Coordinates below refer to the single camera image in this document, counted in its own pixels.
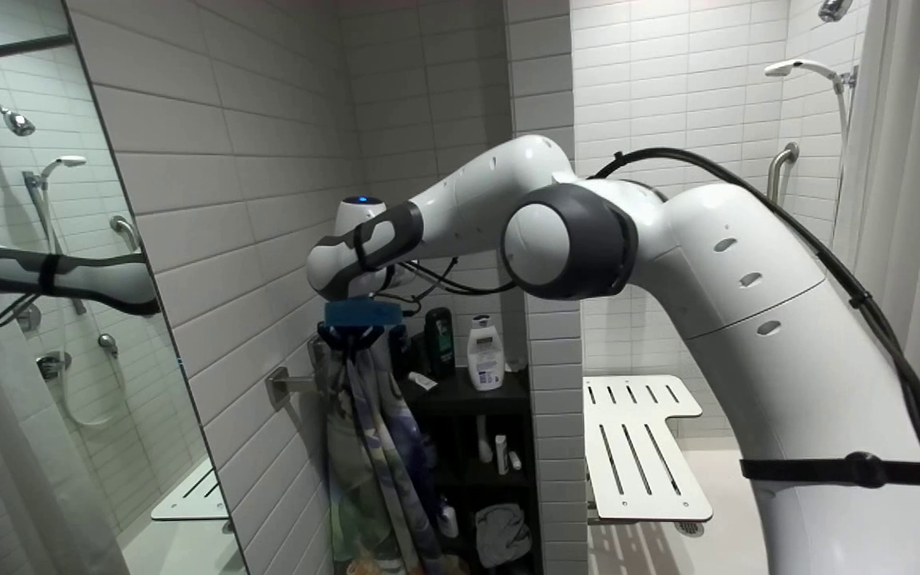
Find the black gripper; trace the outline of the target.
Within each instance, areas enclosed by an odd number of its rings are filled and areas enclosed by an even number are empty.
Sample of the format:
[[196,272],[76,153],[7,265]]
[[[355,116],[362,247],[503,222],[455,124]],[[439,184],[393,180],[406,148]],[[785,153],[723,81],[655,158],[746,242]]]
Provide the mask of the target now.
[[318,331],[328,349],[355,354],[386,337],[391,323],[320,323]]

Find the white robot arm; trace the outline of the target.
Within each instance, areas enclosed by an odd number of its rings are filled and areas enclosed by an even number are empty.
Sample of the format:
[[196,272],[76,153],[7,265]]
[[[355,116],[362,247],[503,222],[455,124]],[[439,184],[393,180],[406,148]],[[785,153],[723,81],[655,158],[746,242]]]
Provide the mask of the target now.
[[771,575],[920,575],[920,375],[820,238],[729,169],[663,190],[584,177],[548,135],[322,238],[306,280],[362,298],[408,259],[494,253],[532,298],[595,315],[588,349],[675,345],[755,489]]

